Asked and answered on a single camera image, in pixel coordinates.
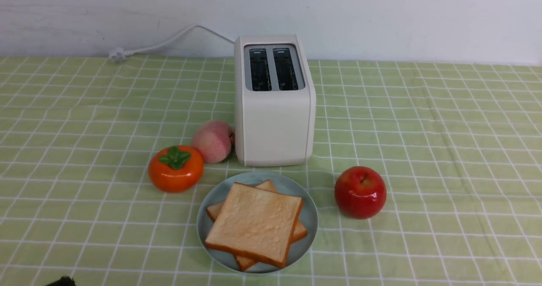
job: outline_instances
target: toaster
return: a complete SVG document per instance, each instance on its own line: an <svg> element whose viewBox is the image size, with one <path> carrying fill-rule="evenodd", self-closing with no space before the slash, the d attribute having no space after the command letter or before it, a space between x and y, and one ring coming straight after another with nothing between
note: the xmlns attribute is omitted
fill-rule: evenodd
<svg viewBox="0 0 542 286"><path fill-rule="evenodd" d="M246 167L291 166L312 155L316 92L296 35L234 43L235 152Z"/></svg>

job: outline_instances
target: orange persimmon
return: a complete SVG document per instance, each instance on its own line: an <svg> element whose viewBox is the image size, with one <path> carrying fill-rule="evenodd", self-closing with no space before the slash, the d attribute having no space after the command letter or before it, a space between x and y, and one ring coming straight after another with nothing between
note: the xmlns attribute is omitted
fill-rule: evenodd
<svg viewBox="0 0 542 286"><path fill-rule="evenodd" d="M149 162L149 178L159 190L179 193L194 186L203 175L203 157L191 146L172 146Z"/></svg>

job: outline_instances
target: apple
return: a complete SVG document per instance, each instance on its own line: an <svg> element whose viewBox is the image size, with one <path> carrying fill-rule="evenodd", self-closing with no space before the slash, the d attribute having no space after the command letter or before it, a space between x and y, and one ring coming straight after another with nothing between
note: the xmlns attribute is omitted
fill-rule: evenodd
<svg viewBox="0 0 542 286"><path fill-rule="evenodd" d="M386 184L372 168L354 166L342 172L335 182L335 202L342 213L368 219L384 207Z"/></svg>

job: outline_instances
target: pink peach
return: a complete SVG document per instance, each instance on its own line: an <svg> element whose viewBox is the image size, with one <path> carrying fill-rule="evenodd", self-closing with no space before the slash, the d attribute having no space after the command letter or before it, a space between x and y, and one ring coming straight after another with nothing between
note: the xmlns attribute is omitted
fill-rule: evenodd
<svg viewBox="0 0 542 286"><path fill-rule="evenodd" d="M221 162L232 151L235 137L229 124L211 120L202 124L192 137L192 147L198 149L205 163Z"/></svg>

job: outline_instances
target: plate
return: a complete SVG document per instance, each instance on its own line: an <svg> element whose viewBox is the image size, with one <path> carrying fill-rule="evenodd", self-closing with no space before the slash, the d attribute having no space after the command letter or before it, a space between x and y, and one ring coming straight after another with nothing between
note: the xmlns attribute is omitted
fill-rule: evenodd
<svg viewBox="0 0 542 286"><path fill-rule="evenodd" d="M316 210L316 205L308 192L305 191L297 182L280 174L263 171L249 172L232 176L217 184L217 186L213 188L209 194L207 194L205 199L203 199L203 203L198 211L197 230L199 240L211 258L224 267L238 273L269 274L272 272L281 271L283 269L269 264L257 263L246 271L242 272L239 270L232 254L205 247L205 238L207 238L207 235L213 226L213 221L209 218L205 209L209 205L224 201L234 182L241 182L242 184L256 186L267 179L270 179L273 182L279 193L300 196L303 198L303 207L301 209L301 213L299 214L299 220L301 220L305 228L308 230L308 234L303 239L298 240L290 246L288 261L286 263L286 267L283 269L290 267L300 260L300 258L303 257L303 255L309 250L314 241L314 237L316 236L318 229L318 213Z"/></svg>

